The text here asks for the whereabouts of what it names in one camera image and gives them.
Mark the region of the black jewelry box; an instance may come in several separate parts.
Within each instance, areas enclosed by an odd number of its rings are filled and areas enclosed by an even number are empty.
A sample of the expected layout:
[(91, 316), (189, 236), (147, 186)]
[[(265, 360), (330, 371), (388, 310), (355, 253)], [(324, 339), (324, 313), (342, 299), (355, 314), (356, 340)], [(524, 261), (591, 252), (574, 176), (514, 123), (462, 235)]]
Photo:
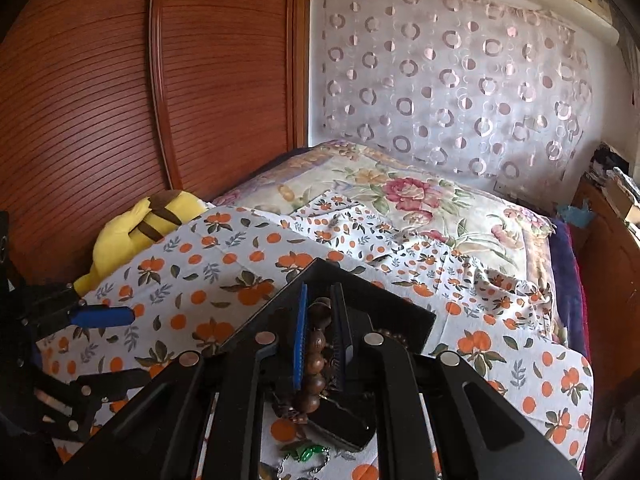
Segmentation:
[[(435, 315), (364, 280), (357, 272), (319, 258), (312, 260), (291, 282), (305, 282), (308, 286), (302, 388), (297, 392), (269, 390), (267, 398), (277, 415), (301, 417), (323, 437), (350, 452), (359, 452), (375, 435), (374, 393), (340, 393), (331, 388), (330, 286), (340, 282), (352, 298), (357, 295), (366, 298), (378, 332), (408, 352), (422, 352)], [(235, 351), (254, 337), (250, 333), (250, 320), (224, 344), (224, 350)]]

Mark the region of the orange print white bedsheet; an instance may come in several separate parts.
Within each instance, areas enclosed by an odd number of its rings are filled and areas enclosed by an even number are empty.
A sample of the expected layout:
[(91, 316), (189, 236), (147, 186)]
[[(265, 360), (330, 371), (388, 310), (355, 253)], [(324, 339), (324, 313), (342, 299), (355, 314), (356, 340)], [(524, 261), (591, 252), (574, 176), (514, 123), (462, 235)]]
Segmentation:
[(85, 300), (128, 307), (134, 322), (70, 326), (39, 343), (44, 370), (63, 382), (142, 368), (161, 372), (186, 350), (214, 354), (315, 261), (344, 274), (345, 298), (374, 327), (421, 353), (456, 352), (579, 474), (589, 434), (589, 362), (552, 334), (552, 296), (438, 234), (405, 235), (370, 207), (326, 193), (289, 216), (214, 207), (129, 257)]

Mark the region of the yellow plush toy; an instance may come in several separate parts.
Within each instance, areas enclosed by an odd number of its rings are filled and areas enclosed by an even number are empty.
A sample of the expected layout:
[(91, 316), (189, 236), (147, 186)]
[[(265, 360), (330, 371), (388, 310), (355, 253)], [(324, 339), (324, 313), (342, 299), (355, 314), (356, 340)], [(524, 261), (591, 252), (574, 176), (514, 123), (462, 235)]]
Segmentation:
[(134, 256), (206, 210), (204, 200), (181, 190), (142, 198), (104, 224), (93, 246), (90, 270), (75, 281), (74, 289), (85, 296)]

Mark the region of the purple blanket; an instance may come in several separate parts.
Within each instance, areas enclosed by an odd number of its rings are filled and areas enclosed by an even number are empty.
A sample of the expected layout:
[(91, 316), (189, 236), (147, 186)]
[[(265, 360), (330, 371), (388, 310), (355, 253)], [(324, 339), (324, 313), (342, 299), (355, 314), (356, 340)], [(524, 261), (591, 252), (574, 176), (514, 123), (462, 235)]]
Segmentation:
[(566, 331), (567, 345), (587, 360), (589, 348), (587, 300), (574, 254), (570, 226), (552, 218), (554, 232), (549, 237), (556, 306)]

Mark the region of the red-brown wooden wardrobe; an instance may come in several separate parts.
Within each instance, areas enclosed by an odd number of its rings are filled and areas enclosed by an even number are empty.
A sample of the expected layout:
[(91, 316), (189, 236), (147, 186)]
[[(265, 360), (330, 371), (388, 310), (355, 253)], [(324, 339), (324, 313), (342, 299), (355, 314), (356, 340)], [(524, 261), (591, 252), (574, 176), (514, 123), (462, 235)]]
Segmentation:
[(307, 142), (310, 0), (1, 0), (1, 262), (67, 283), (105, 222)]

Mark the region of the blue cloth piece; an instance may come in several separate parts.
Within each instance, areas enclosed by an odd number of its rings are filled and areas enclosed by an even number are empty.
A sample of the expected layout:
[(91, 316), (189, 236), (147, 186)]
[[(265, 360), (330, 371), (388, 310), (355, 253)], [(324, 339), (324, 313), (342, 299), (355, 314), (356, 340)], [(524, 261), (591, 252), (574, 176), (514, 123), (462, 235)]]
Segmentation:
[(582, 202), (582, 206), (561, 205), (556, 208), (556, 214), (565, 223), (578, 229), (587, 229), (596, 214), (590, 209), (588, 200)]

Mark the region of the wooden bedside furniture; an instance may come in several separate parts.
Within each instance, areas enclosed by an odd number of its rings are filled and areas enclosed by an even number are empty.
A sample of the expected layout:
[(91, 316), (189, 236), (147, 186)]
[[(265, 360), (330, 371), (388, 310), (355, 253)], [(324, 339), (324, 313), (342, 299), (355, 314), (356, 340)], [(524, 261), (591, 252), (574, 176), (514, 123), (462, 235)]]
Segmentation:
[(587, 299), (594, 383), (602, 396), (639, 368), (639, 245), (589, 179), (580, 179), (573, 204), (588, 205), (594, 213), (577, 261)]

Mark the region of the sheer circle pattern curtain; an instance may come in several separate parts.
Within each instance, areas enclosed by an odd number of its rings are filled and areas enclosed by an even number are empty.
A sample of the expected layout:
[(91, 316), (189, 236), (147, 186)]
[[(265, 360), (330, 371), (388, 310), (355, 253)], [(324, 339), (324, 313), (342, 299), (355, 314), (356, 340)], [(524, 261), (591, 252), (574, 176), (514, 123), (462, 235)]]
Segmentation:
[(590, 121), (588, 55), (553, 15), (491, 0), (311, 0), (310, 124), (549, 209)]

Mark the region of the clutter pile on furniture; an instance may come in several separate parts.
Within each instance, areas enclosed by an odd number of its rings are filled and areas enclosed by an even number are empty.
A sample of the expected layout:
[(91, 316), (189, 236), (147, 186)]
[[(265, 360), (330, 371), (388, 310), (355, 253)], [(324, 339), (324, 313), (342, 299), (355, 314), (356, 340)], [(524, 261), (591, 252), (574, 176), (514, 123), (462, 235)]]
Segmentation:
[(639, 229), (639, 188), (629, 177), (629, 164), (612, 146), (601, 142), (591, 155), (588, 178), (600, 188), (616, 214)]

